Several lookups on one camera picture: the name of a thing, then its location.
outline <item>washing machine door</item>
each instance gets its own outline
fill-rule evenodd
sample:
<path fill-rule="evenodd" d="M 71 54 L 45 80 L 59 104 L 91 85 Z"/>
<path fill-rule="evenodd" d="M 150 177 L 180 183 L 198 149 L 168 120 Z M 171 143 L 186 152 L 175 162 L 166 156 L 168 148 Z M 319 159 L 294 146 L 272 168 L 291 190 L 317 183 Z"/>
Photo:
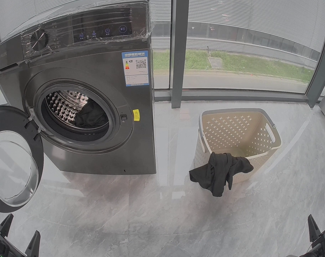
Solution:
<path fill-rule="evenodd" d="M 0 212 L 23 207 L 40 183 L 44 149 L 28 118 L 20 109 L 0 105 Z"/>

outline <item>lawn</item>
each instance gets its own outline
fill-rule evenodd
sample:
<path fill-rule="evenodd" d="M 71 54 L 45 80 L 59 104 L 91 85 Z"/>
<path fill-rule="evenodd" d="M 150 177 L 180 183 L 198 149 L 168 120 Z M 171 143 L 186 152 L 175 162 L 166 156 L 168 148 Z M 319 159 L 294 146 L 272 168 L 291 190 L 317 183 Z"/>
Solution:
<path fill-rule="evenodd" d="M 187 50 L 185 54 L 185 69 L 209 70 L 211 69 L 206 51 Z M 170 68 L 170 51 L 153 52 L 153 64 L 155 70 L 168 70 Z"/>
<path fill-rule="evenodd" d="M 187 50 L 185 55 L 185 69 L 208 70 L 211 69 L 206 51 Z M 255 74 L 267 74 L 309 82 L 314 71 L 305 67 L 296 66 L 276 60 L 253 57 L 247 55 L 229 54 L 223 51 L 213 51 L 212 57 L 219 57 L 223 62 L 223 70 L 231 72 L 247 72 Z M 169 51 L 154 52 L 153 63 L 155 70 L 169 69 Z"/>

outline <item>laundry basket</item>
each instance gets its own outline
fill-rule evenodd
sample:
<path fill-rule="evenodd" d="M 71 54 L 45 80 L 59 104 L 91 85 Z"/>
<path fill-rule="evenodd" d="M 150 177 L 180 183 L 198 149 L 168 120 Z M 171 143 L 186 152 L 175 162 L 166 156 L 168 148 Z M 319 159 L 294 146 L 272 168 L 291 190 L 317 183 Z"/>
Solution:
<path fill-rule="evenodd" d="M 235 184 L 249 179 L 280 147 L 276 126 L 264 110 L 208 110 L 199 116 L 194 166 L 205 165 L 212 152 L 246 157 L 254 169 L 234 175 Z"/>

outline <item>black cloth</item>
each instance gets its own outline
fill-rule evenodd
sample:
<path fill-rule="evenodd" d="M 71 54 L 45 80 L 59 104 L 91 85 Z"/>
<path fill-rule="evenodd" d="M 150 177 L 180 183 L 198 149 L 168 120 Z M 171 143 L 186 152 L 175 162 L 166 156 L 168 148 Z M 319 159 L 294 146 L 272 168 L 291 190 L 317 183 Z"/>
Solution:
<path fill-rule="evenodd" d="M 248 173 L 253 169 L 247 158 L 233 157 L 230 153 L 212 152 L 206 165 L 192 169 L 189 173 L 192 182 L 199 183 L 202 188 L 210 190 L 213 196 L 221 197 L 226 182 L 231 190 L 235 174 Z"/>
<path fill-rule="evenodd" d="M 76 113 L 74 116 L 75 125 L 77 127 L 83 128 L 96 128 L 103 126 L 109 122 L 107 114 L 93 100 L 88 100 L 88 102 L 83 106 L 80 112 Z"/>

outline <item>energy label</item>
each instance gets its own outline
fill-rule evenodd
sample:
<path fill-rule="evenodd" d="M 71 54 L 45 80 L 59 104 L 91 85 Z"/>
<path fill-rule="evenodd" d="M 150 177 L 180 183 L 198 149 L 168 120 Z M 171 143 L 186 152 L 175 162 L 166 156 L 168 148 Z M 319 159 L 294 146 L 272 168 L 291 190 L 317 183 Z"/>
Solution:
<path fill-rule="evenodd" d="M 149 85 L 148 50 L 122 52 L 125 85 Z"/>

